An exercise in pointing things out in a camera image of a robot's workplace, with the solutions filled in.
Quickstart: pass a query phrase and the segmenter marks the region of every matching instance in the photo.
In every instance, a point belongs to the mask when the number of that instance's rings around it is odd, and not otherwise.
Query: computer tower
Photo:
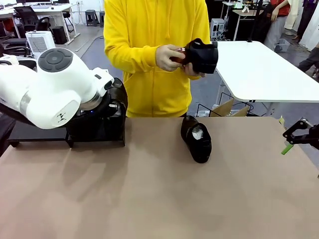
[[[210,24],[210,38],[217,38],[224,31],[225,21],[221,18],[213,18]]]
[[[55,44],[62,45],[67,42],[63,26],[52,28]]]

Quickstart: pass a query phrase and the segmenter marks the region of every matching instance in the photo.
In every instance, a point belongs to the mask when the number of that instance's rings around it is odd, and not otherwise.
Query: chair
[[[4,41],[4,44],[7,44],[5,47],[0,43],[0,57],[3,57],[3,54],[6,55],[15,55],[15,56],[23,56],[27,57],[30,55],[30,49],[27,48],[26,46],[26,39],[19,39],[21,41],[21,45],[15,45],[9,44],[10,39],[7,41]]]
[[[14,10],[21,17],[25,31],[47,31],[50,29],[50,18],[46,16],[38,19],[36,13],[30,6],[17,6],[14,8]]]
[[[105,12],[104,11],[100,12],[100,27],[104,27],[104,16],[105,16]]]
[[[85,19],[86,19],[86,26],[89,26],[89,25],[97,26],[97,24],[99,24],[98,16],[96,15],[95,10],[86,10]]]

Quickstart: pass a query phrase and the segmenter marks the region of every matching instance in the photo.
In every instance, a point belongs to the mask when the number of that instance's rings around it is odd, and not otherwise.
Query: person in background
[[[285,29],[284,27],[290,11],[290,5],[288,0],[271,0],[271,5],[274,8],[271,16],[272,24],[267,33],[264,45],[274,51]]]
[[[304,10],[301,16],[300,24],[298,27],[297,35],[293,38],[293,40],[300,41],[304,35],[304,32],[315,12],[318,0],[304,0]]]
[[[308,58],[306,60],[302,61],[301,63],[299,63],[298,68],[301,71],[306,72],[313,65],[315,65],[317,68],[319,68],[319,43],[311,51],[311,53],[308,56]]]
[[[203,74],[170,57],[190,41],[210,43],[205,0],[105,0],[105,53],[124,71],[128,117],[179,117],[191,103],[190,80]]]

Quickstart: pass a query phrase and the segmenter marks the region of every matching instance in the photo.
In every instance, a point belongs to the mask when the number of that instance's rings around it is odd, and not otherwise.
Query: white table
[[[257,10],[249,10],[249,12],[242,12],[242,9],[239,9],[239,10],[233,10],[233,12],[238,14],[236,30],[235,30],[235,34],[234,34],[234,38],[233,38],[233,40],[236,41],[239,22],[241,20],[246,20],[246,17],[248,17],[248,16],[256,16]]]
[[[227,12],[226,12],[226,15],[225,15],[224,19],[227,19],[227,18],[228,18],[228,11],[229,11],[229,7],[230,7],[230,6],[234,6],[234,5],[236,5],[236,3],[235,3],[235,2],[227,2],[227,1],[223,1],[223,7],[222,7],[222,9],[221,9],[221,14],[220,14],[220,18],[221,18],[221,19],[223,18],[224,5],[226,5],[226,6],[227,6]]]
[[[273,116],[279,103],[318,103],[319,83],[260,42],[220,41],[217,71],[221,84],[243,102],[271,102]]]
[[[40,15],[40,16],[52,16],[52,17],[56,17],[55,18],[55,23],[57,25],[63,25],[63,28],[64,28],[64,31],[65,31],[65,34],[67,36],[67,39],[68,39],[68,42],[66,43],[66,45],[70,44],[75,37],[79,36],[80,34],[76,32],[76,27],[75,27],[75,24],[74,24],[74,20],[73,20],[73,15],[72,15],[72,10],[71,10],[71,7],[74,6],[75,4],[61,4],[61,5],[53,5],[53,6],[50,6],[49,8],[45,8],[45,9],[33,9],[37,15]],[[71,38],[70,34],[69,34],[69,31],[67,29],[67,26],[66,26],[66,23],[64,21],[64,17],[63,17],[63,12],[64,11],[69,11],[70,12],[70,15],[71,15],[71,19],[72,19],[72,23],[73,23],[73,26],[74,26],[74,37]],[[17,32],[17,35],[18,37],[20,38],[20,34],[19,34],[19,31],[18,31],[18,28],[16,26],[16,23],[13,19],[13,14],[14,14],[14,9],[7,9],[7,10],[0,10],[0,19],[1,18],[12,18],[13,20],[13,23],[14,23],[14,27],[15,27],[15,30]]]

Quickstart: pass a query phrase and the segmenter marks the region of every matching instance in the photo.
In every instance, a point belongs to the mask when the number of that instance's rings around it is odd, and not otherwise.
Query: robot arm
[[[89,70],[77,55],[62,48],[45,51],[37,68],[34,72],[21,65],[0,65],[0,105],[43,129],[61,127],[78,110],[96,108],[114,83],[108,71]]]

